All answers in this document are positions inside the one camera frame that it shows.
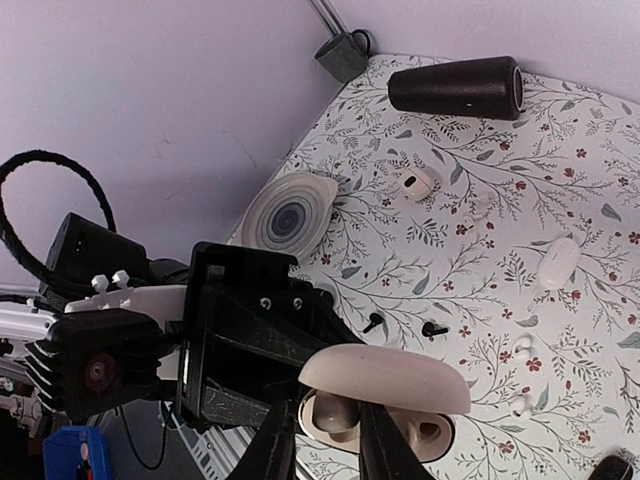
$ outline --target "white wall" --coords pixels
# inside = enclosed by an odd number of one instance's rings
[[[0,2],[0,161],[35,148],[88,167],[119,231],[151,257],[224,241],[338,84],[302,0]],[[27,166],[8,215],[44,259],[69,210],[102,217],[72,173]],[[35,281],[0,245],[0,283]]]
[[[640,101],[635,0],[332,0],[383,53],[508,54],[526,70]]]

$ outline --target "floral pattern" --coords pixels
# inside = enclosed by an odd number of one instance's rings
[[[515,122],[395,111],[391,73],[439,62],[373,58],[287,159],[281,174],[340,184],[329,230],[295,274],[333,291],[367,342],[467,378],[472,410],[427,466],[436,478],[587,478],[613,448],[640,452],[640,106],[528,74]],[[413,165],[435,178],[418,203],[396,186]],[[485,193],[486,219],[467,226]],[[580,265],[565,288],[540,292],[537,265],[563,236]],[[365,335],[374,311],[386,322]],[[449,333],[427,341],[426,321]],[[526,361],[513,355],[524,334]],[[529,420],[511,415],[520,395]],[[298,454],[318,479],[358,478],[353,455],[302,437]]]

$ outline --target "black cable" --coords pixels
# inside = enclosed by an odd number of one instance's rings
[[[164,407],[164,403],[160,402],[161,405],[161,409]],[[127,441],[129,442],[129,446],[131,447],[131,452],[133,453],[133,456],[136,458],[136,461],[145,469],[145,470],[149,470],[149,471],[155,471],[158,470],[162,464],[164,463],[164,457],[167,453],[167,432],[169,430],[169,421],[171,420],[171,414],[173,413],[173,406],[171,407],[171,409],[169,410],[169,414],[167,415],[167,418],[164,418],[164,427],[162,429],[162,445],[160,447],[160,458],[158,458],[158,461],[156,462],[155,465],[149,465],[147,462],[145,462],[142,457],[140,456],[140,454],[138,453],[138,449],[136,448],[135,444],[133,443],[133,437],[131,436],[131,430],[129,430],[129,422],[127,422],[127,417],[125,417],[124,415],[124,409],[122,408],[122,406],[117,407],[116,408],[116,412],[120,412],[120,417],[122,418],[122,424],[124,425],[124,431],[127,435]]]
[[[26,297],[24,295],[15,295],[15,294],[0,294],[0,303],[17,303],[20,305],[28,305],[29,300],[33,300],[33,306],[38,310],[44,310],[49,313],[62,313],[61,311],[55,309],[51,305],[43,302],[39,298],[34,297]]]
[[[100,208],[104,212],[107,220],[107,227],[112,232],[116,231],[116,224],[113,218],[113,211],[109,205],[109,201],[102,190],[102,187],[98,181],[91,175],[89,170],[84,168],[79,163],[71,160],[70,158],[60,155],[58,153],[45,152],[43,150],[33,150],[30,152],[19,153],[13,156],[9,161],[0,166],[0,239],[9,249],[13,258],[15,258],[20,265],[22,265],[29,273],[36,277],[41,282],[49,285],[52,288],[67,292],[79,296],[93,296],[95,291],[89,285],[82,285],[79,283],[66,280],[59,275],[49,270],[42,262],[35,258],[24,246],[18,235],[16,234],[13,226],[7,218],[7,214],[4,208],[4,199],[2,198],[2,185],[6,181],[7,177],[15,172],[18,168],[27,163],[42,162],[53,163],[55,165],[68,168],[74,173],[78,174],[82,179],[87,182],[89,188],[93,191]]]

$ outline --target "black connector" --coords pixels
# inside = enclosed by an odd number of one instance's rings
[[[367,325],[367,327],[362,331],[362,333],[369,333],[371,330],[373,330],[374,328],[376,328],[378,325],[381,325],[384,323],[384,318],[382,318],[382,315],[380,315],[379,313],[372,313],[371,315],[369,315],[369,325]]]
[[[439,327],[433,322],[426,322],[422,326],[422,335],[427,338],[444,335],[445,333],[449,333],[449,329],[447,327]]]
[[[75,213],[67,214],[62,222],[49,249],[46,266],[61,278],[87,286],[96,275],[111,277],[118,270],[126,270],[138,283],[148,282],[148,260],[142,245]],[[40,293],[59,310],[82,298],[44,282],[40,284]]]

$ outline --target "cable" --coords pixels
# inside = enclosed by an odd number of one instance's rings
[[[160,402],[161,408],[164,405],[164,402]],[[122,417],[122,424],[124,425],[124,431],[127,435],[127,441],[129,442],[129,446],[131,447],[131,452],[133,453],[133,456],[136,458],[136,461],[145,469],[145,470],[149,470],[149,471],[155,471],[158,470],[162,464],[164,463],[164,457],[167,453],[167,432],[169,430],[169,420],[171,420],[171,414],[173,413],[173,406],[175,405],[175,403],[171,406],[171,409],[169,410],[169,414],[167,415],[167,418],[164,418],[164,427],[162,429],[162,445],[160,447],[160,458],[158,458],[158,461],[156,462],[155,465],[149,465],[148,463],[146,463],[142,457],[140,456],[140,454],[138,453],[138,449],[136,448],[135,444],[133,443],[133,437],[131,436],[131,430],[129,430],[129,422],[127,422],[127,417],[125,417],[124,415],[124,409],[122,408],[122,406],[117,407],[116,408],[116,413],[119,412],[120,416]]]
[[[9,161],[0,166],[0,239],[4,242],[7,249],[13,255],[20,265],[22,265],[29,273],[41,282],[52,288],[61,290],[79,296],[93,296],[95,294],[93,288],[89,285],[82,285],[66,280],[49,270],[42,262],[35,258],[24,246],[13,226],[7,218],[4,208],[4,199],[2,198],[2,185],[7,177],[15,172],[18,168],[31,162],[53,163],[55,165],[68,168],[78,174],[87,182],[89,188],[93,191],[100,208],[104,212],[107,220],[107,227],[112,232],[116,231],[116,224],[113,218],[113,211],[109,205],[109,201],[102,190],[98,181],[91,175],[89,170],[70,158],[58,153],[45,152],[43,150],[32,150],[30,152],[19,153],[13,156]]]

